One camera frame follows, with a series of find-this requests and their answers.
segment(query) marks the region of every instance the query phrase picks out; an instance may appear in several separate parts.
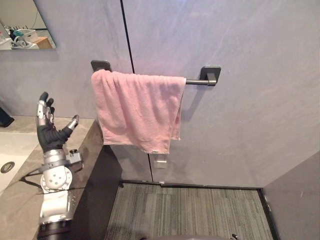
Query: floor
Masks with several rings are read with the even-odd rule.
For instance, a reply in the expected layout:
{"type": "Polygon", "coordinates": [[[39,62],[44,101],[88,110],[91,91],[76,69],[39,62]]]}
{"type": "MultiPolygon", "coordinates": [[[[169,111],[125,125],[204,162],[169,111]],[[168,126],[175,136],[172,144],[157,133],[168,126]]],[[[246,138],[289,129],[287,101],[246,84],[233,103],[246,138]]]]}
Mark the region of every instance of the floor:
{"type": "Polygon", "coordinates": [[[119,188],[107,240],[148,240],[158,236],[219,236],[272,240],[255,190],[169,188],[124,184],[119,188]]]}

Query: towel bar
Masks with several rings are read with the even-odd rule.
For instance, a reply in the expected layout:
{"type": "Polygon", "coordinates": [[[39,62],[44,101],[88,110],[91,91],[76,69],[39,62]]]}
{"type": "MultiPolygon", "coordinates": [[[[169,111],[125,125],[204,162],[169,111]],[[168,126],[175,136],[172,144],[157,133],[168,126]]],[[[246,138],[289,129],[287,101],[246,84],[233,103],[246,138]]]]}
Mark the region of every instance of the towel bar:
{"type": "MultiPolygon", "coordinates": [[[[104,69],[112,72],[108,61],[92,60],[91,66],[94,72],[104,69]]],[[[203,66],[200,71],[200,79],[187,79],[185,84],[215,86],[220,76],[220,66],[203,66]]]]}

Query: towel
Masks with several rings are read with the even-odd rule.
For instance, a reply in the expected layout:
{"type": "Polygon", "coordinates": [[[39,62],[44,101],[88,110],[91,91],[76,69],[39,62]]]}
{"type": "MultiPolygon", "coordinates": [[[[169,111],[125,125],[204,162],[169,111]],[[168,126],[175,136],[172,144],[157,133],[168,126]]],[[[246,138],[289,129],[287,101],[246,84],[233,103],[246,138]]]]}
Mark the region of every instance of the towel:
{"type": "Polygon", "coordinates": [[[184,77],[99,70],[91,83],[105,145],[169,154],[171,139],[180,140],[184,77]]]}

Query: countertop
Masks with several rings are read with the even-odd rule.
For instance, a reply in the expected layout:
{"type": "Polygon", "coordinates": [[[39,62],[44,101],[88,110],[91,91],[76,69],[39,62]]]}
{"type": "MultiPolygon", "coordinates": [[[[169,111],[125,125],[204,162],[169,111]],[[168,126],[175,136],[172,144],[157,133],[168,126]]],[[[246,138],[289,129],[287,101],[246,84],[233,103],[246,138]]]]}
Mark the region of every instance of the countertop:
{"type": "MultiPolygon", "coordinates": [[[[36,119],[33,116],[12,116],[14,122],[0,128],[0,132],[7,133],[36,133],[36,119]]],[[[65,127],[71,118],[56,117],[57,129],[65,127]]],[[[78,149],[82,155],[84,168],[73,174],[71,187],[76,196],[76,205],[83,193],[98,155],[103,147],[103,137],[98,123],[94,119],[80,119],[79,125],[63,149],[78,149]]],[[[1,240],[28,240],[36,239],[39,227],[39,216],[43,201],[42,191],[32,185],[19,181],[29,172],[43,164],[43,152],[38,144],[18,173],[0,196],[0,239],[1,240]]],[[[30,176],[28,181],[40,183],[40,175],[30,176]]]]}

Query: sink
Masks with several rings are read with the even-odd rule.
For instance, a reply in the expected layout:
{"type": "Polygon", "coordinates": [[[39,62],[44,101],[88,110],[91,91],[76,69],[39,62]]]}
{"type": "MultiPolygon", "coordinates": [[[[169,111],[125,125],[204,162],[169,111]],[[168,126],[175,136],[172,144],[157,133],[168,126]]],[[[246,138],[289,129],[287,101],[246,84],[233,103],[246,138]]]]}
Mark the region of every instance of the sink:
{"type": "Polygon", "coordinates": [[[0,132],[0,196],[38,143],[35,133],[0,132]]]}

